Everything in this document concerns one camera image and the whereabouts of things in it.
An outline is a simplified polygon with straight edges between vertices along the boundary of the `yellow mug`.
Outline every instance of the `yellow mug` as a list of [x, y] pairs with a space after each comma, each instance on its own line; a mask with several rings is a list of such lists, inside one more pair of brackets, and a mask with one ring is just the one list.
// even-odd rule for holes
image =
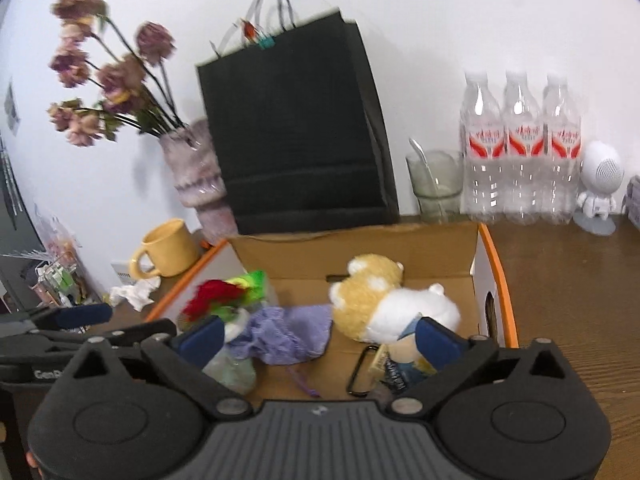
[[[140, 258], [145, 253], [154, 264], [149, 272], [140, 269]], [[142, 247], [133, 254], [129, 262], [129, 273], [136, 280], [154, 276], [168, 278], [189, 269], [199, 257], [200, 250], [184, 220], [173, 218], [142, 238]]]

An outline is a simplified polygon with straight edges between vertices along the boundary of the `figurine base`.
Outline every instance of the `figurine base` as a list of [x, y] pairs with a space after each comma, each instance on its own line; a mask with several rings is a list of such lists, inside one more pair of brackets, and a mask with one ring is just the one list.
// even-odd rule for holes
[[611, 236], [616, 232], [616, 224], [609, 216], [606, 220], [599, 216], [589, 218], [579, 209], [574, 212], [574, 222], [582, 229], [597, 236]]

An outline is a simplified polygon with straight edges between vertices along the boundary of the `mug handle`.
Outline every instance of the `mug handle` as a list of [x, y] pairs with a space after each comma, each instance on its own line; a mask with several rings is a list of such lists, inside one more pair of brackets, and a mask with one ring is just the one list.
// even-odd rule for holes
[[145, 253], [146, 249], [144, 247], [140, 247], [136, 250], [135, 253], [133, 253], [131, 260], [129, 261], [129, 274], [135, 280], [148, 280], [149, 278], [160, 276], [160, 271], [155, 267], [149, 272], [145, 272], [144, 270], [140, 269], [140, 258]]

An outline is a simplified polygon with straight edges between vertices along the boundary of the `white plush toy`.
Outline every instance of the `white plush toy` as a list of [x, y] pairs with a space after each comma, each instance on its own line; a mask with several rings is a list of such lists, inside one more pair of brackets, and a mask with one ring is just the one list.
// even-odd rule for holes
[[460, 324], [460, 311], [444, 295], [439, 283], [425, 290], [400, 286], [402, 265], [378, 254], [351, 260], [350, 276], [332, 285], [334, 323], [344, 335], [357, 341], [388, 344], [421, 314], [450, 330]]

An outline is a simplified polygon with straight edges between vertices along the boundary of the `power outlet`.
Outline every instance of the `power outlet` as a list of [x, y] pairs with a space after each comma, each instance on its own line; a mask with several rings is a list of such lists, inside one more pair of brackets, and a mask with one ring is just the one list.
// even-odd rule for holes
[[[123, 285], [133, 285], [136, 283], [136, 280], [131, 276], [131, 274], [129, 274], [129, 263], [112, 262], [111, 267], [116, 271], [116, 274]], [[143, 262], [140, 263], [140, 267], [145, 272], [152, 269], [151, 265], [145, 265]]]

